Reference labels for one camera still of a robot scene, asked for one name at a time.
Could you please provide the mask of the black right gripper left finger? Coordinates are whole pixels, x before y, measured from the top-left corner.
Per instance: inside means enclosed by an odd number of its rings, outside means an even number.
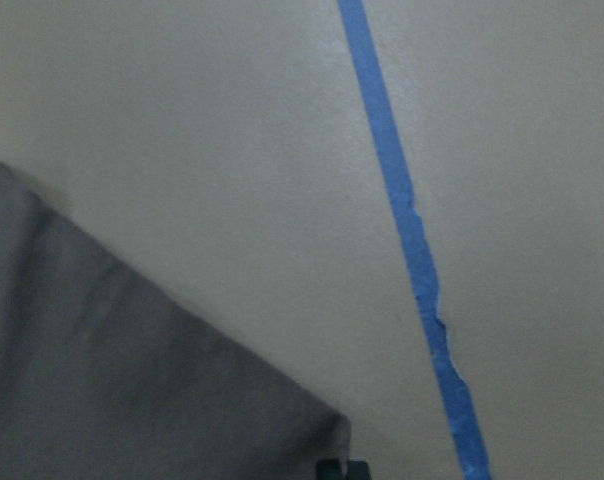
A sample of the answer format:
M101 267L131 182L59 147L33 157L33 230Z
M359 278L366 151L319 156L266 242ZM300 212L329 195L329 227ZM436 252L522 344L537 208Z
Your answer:
M345 474L338 459L319 460L315 466L317 480L344 480Z

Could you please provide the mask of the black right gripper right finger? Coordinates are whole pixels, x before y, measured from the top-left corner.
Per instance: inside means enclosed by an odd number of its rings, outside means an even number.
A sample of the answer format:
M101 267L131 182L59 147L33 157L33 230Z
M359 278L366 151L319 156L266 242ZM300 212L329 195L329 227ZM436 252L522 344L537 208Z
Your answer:
M348 480L371 480L369 465L364 460L349 460L347 464Z

